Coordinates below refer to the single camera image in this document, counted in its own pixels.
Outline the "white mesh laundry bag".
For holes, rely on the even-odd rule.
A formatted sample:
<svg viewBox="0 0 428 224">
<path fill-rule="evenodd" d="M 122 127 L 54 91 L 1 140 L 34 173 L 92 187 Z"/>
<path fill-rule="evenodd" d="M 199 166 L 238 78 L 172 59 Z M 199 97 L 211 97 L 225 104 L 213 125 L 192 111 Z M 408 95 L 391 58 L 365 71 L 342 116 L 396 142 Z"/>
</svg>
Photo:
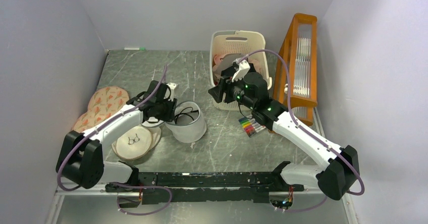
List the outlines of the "white mesh laundry bag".
<svg viewBox="0 0 428 224">
<path fill-rule="evenodd" d="M 146 128 L 155 128 L 165 125 L 172 131 L 173 136 L 182 143 L 193 143 L 206 133 L 207 125 L 201 108 L 194 101 L 183 101 L 175 109 L 175 118 L 172 122 L 158 123 L 144 122 Z"/>
</svg>

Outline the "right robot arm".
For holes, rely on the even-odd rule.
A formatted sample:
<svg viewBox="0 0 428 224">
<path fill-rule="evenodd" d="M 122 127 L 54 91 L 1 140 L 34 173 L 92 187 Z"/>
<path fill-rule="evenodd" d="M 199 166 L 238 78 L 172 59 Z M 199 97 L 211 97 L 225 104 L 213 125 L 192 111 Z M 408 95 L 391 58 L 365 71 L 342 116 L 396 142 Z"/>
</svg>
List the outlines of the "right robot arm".
<svg viewBox="0 0 428 224">
<path fill-rule="evenodd" d="M 303 150 L 316 166 L 289 164 L 272 178 L 273 186 L 284 191 L 290 185 L 319 187 L 329 198 L 340 200 L 360 179 L 358 153 L 348 145 L 341 147 L 302 123 L 288 108 L 270 97 L 265 79 L 250 72 L 240 80 L 222 77 L 208 90 L 217 103 L 237 102 L 251 110 L 257 123 L 287 138 Z"/>
</svg>

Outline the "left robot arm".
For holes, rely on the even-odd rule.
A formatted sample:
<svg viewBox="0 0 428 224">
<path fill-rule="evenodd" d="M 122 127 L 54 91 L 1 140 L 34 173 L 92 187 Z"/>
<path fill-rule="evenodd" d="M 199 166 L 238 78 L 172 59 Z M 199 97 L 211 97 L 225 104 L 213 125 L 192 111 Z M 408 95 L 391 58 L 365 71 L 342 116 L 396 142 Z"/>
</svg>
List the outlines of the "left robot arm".
<svg viewBox="0 0 428 224">
<path fill-rule="evenodd" d="M 174 119 L 176 83 L 151 81 L 149 88 L 130 98 L 117 113 L 82 133 L 66 134 L 56 165 L 57 183 L 64 191 L 90 189 L 98 183 L 119 183 L 132 192 L 139 187 L 137 167 L 106 161 L 106 149 L 134 127 L 155 118 Z"/>
</svg>

